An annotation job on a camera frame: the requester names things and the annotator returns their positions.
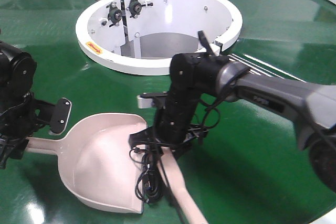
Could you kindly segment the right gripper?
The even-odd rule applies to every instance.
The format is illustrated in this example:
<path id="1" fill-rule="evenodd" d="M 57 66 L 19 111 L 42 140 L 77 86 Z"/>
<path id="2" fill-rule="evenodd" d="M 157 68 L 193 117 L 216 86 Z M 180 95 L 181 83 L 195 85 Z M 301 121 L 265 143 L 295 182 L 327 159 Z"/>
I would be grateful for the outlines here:
<path id="1" fill-rule="evenodd" d="M 195 89 L 179 90 L 171 87 L 166 93 L 153 98 L 157 111 L 153 127 L 129 135 L 130 148 L 144 145 L 148 151 L 156 151 L 155 143 L 169 147 L 178 159 L 192 147 L 191 140 L 207 134 L 204 126 L 192 124 L 202 93 Z"/>

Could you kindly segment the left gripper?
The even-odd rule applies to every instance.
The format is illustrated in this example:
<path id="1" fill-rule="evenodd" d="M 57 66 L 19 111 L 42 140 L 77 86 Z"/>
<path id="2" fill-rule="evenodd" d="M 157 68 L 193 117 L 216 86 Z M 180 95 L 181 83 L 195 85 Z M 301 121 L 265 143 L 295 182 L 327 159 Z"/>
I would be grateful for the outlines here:
<path id="1" fill-rule="evenodd" d="M 56 105 L 28 92 L 17 100 L 1 103 L 1 169 L 9 158 L 21 159 L 28 137 L 50 124 Z"/>

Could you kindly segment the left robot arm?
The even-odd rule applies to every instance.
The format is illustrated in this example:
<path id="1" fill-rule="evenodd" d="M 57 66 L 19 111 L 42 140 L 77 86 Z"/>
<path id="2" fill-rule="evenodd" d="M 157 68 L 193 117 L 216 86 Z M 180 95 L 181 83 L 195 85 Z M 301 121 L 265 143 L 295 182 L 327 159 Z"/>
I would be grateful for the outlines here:
<path id="1" fill-rule="evenodd" d="M 30 90 L 36 68 L 29 53 L 1 41 L 1 169 L 21 159 L 27 137 L 51 122 L 55 105 Z"/>

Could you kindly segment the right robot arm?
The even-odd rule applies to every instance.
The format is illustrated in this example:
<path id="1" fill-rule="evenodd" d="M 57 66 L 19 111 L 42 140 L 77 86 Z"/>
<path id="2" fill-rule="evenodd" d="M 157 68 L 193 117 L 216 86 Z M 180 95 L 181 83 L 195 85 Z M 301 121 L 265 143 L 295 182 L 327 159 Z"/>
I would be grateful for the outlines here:
<path id="1" fill-rule="evenodd" d="M 215 98 L 206 112 L 224 101 L 244 99 L 290 120 L 298 148 L 309 149 L 315 174 L 335 190 L 335 86 L 253 74 L 242 62 L 216 56 L 202 31 L 198 39 L 204 52 L 172 57 L 167 93 L 142 94 L 157 111 L 151 127 L 130 135 L 130 146 L 163 146 L 182 153 L 190 140 L 202 140 L 208 132 L 204 123 L 192 124 L 202 94 Z"/>

